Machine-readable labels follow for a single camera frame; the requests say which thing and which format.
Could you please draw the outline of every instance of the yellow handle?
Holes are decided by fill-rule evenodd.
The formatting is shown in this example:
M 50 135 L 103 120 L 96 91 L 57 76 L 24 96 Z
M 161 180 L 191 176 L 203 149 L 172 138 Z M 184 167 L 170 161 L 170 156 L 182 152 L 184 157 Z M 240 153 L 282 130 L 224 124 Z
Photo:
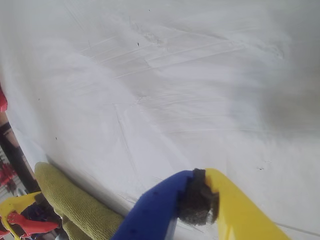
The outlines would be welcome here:
M 207 168 L 206 184 L 219 192 L 219 240 L 289 240 L 225 175 Z

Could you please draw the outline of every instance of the green towel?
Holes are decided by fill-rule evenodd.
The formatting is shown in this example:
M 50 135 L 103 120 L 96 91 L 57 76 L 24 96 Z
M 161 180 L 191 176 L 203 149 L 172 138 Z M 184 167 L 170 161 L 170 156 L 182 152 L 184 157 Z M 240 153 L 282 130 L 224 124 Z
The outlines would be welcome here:
M 108 240 L 123 221 L 121 215 L 75 186 L 53 165 L 37 163 L 35 176 L 43 195 L 62 217 L 70 240 Z

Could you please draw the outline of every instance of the scratch mark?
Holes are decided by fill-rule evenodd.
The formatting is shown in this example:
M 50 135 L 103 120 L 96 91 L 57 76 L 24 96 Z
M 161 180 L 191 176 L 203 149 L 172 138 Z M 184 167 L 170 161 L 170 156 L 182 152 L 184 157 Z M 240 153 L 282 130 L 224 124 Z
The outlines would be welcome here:
M 113 107 L 114 107 L 114 111 L 115 111 L 115 115 L 116 115 L 116 119 L 117 119 L 117 122 L 119 124 L 119 128 L 120 128 L 120 133 L 122 135 L 122 138 L 123 138 L 123 141 L 124 141 L 124 146 L 125 146 L 125 149 L 126 149 L 126 152 L 127 152 L 127 155 L 128 155 L 128 159 L 130 161 L 130 164 L 132 166 L 132 169 L 135 173 L 135 175 L 137 176 L 137 178 L 139 179 L 139 175 L 138 175 L 138 171 L 137 171 L 137 167 L 134 163 L 134 160 L 132 159 L 132 154 L 130 153 L 130 150 L 129 150 L 129 147 L 128 147 L 128 141 L 127 141 L 127 138 L 125 136 L 125 133 L 124 133 L 124 128 L 123 128 L 123 125 L 120 121 L 120 118 L 119 118 L 119 114 L 118 114 L 118 109 L 117 109 L 117 106 L 115 104 L 112 104 Z

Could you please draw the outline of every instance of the red clamp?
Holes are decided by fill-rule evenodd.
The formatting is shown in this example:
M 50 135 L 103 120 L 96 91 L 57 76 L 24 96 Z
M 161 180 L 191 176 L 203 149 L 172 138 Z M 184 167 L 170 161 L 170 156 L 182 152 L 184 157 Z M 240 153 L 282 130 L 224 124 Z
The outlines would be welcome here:
M 18 224 L 24 230 L 25 234 L 22 237 L 30 237 L 32 234 L 48 233 L 56 229 L 59 225 L 55 222 L 48 221 L 32 221 L 24 216 L 12 212 L 7 217 L 9 224 Z

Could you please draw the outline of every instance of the black rubber tip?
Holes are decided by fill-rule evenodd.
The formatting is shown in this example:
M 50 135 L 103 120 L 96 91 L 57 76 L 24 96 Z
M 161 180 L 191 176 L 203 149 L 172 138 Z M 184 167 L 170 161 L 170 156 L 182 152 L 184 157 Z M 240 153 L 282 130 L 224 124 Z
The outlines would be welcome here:
M 178 202 L 178 217 L 191 225 L 214 223 L 219 213 L 219 193 L 206 185 L 206 170 L 194 169 L 185 194 Z

